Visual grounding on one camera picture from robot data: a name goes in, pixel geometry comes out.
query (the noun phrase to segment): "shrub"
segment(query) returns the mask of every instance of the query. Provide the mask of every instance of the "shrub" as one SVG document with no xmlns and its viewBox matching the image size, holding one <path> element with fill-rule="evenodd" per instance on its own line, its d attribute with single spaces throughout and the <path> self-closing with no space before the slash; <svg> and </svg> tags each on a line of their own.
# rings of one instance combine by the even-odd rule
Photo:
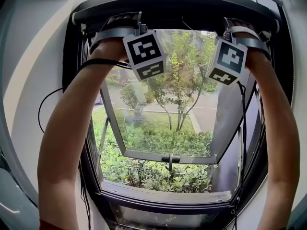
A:
<svg viewBox="0 0 307 230">
<path fill-rule="evenodd" d="M 136 132 L 131 137 L 134 137 L 135 142 L 140 142 L 141 137 L 136 136 L 137 132 L 140 132 L 139 128 L 136 129 Z M 205 134 L 200 134 L 198 142 L 202 140 L 209 142 L 208 137 Z M 152 140 L 155 140 L 156 143 L 162 141 L 162 139 L 157 138 L 152 138 Z M 107 180 L 164 192 L 207 192 L 211 179 L 211 176 L 208 175 L 208 165 L 173 164 L 172 172 L 169 172 L 167 163 L 123 157 L 111 128 L 107 129 L 100 164 L 104 178 Z"/>
<path fill-rule="evenodd" d="M 114 86 L 114 87 L 122 87 L 122 83 L 117 79 L 116 76 L 106 78 L 107 86 Z"/>
<path fill-rule="evenodd" d="M 186 156 L 210 156 L 211 133 L 181 132 L 167 128 L 151 129 L 149 126 L 126 125 L 121 135 L 127 149 Z"/>
<path fill-rule="evenodd" d="M 120 91 L 120 98 L 123 102 L 134 111 L 135 115 L 141 115 L 144 107 L 154 102 L 154 97 L 150 92 L 143 94 L 144 101 L 139 99 L 136 95 L 135 89 L 132 84 L 126 85 Z"/>
</svg>

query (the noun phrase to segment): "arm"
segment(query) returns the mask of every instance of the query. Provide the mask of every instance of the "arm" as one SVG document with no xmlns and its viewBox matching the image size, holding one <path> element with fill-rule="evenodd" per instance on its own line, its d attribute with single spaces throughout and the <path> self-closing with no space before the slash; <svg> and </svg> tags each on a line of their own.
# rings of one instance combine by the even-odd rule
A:
<svg viewBox="0 0 307 230">
<path fill-rule="evenodd" d="M 91 58 L 123 60 L 122 39 L 102 42 Z M 61 229 L 78 229 L 75 179 L 95 99 L 113 66 L 91 65 L 64 92 L 47 124 L 37 177 L 40 218 Z"/>
<path fill-rule="evenodd" d="M 259 85 L 266 125 L 268 193 L 258 230 L 287 226 L 299 180 L 299 137 L 294 115 L 270 62 L 250 71 Z"/>
</svg>

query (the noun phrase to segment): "road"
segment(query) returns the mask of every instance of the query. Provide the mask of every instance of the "road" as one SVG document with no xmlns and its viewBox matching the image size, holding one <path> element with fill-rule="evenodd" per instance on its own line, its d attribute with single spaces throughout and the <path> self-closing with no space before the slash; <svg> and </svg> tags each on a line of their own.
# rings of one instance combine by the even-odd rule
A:
<svg viewBox="0 0 307 230">
<path fill-rule="evenodd" d="M 110 89 L 109 94 L 113 108 L 129 109 L 129 107 L 120 98 L 119 88 Z M 202 132 L 213 132 L 216 116 L 217 99 L 217 93 L 206 93 L 204 95 L 201 95 L 193 109 L 190 111 L 190 114 L 195 117 L 194 120 L 196 120 Z M 171 113 L 177 113 L 177 108 L 178 106 L 175 104 L 169 104 L 166 106 L 167 111 Z M 165 110 L 156 101 L 145 107 L 144 111 L 165 112 Z"/>
</svg>

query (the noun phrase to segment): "forearm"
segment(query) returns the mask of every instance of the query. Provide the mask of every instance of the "forearm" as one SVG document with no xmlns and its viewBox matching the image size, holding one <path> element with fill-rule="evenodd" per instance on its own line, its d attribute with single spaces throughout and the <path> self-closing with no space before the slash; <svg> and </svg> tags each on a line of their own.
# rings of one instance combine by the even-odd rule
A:
<svg viewBox="0 0 307 230">
<path fill-rule="evenodd" d="M 299 179 L 299 137 L 290 104 L 269 62 L 250 69 L 263 101 L 269 183 L 282 182 L 296 188 Z"/>
<path fill-rule="evenodd" d="M 57 183 L 75 179 L 94 102 L 111 69 L 107 65 L 88 66 L 64 92 L 43 136 L 37 170 L 39 181 Z"/>
</svg>

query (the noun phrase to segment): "tree trunk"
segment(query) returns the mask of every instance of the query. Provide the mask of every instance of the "tree trunk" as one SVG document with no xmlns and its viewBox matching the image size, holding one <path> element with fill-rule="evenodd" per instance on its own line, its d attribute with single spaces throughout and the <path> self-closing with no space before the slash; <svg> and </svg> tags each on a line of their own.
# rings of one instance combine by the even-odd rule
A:
<svg viewBox="0 0 307 230">
<path fill-rule="evenodd" d="M 158 99 L 157 99 L 156 97 L 154 97 L 154 98 L 155 98 L 155 100 L 157 101 L 157 103 L 160 105 L 160 107 L 162 107 L 162 108 L 166 111 L 167 116 L 168 116 L 168 122 L 169 122 L 169 130 L 172 130 L 172 119 L 171 119 L 171 115 L 169 114 L 169 112 L 167 111 L 167 109 L 166 109 L 164 106 L 162 106 L 162 105 L 160 104 L 160 102 L 158 101 Z"/>
<path fill-rule="evenodd" d="M 201 82 L 201 86 L 200 86 L 200 88 L 198 89 L 198 94 L 197 94 L 197 98 L 196 98 L 195 102 L 194 102 L 193 105 L 190 107 L 190 109 L 189 109 L 186 113 L 183 114 L 183 118 L 182 118 L 182 122 L 181 122 L 181 125 L 180 125 L 180 127 L 179 127 L 179 130 L 181 130 L 182 125 L 183 125 L 183 122 L 184 122 L 184 120 L 186 119 L 188 113 L 193 109 L 193 107 L 196 105 L 198 99 L 200 98 L 201 90 L 202 90 L 202 87 L 203 87 L 204 82 L 205 82 L 205 79 L 203 79 L 202 82 Z"/>
<path fill-rule="evenodd" d="M 178 122 L 177 122 L 176 131 L 179 131 L 181 117 L 182 117 L 182 111 L 178 111 Z"/>
</svg>

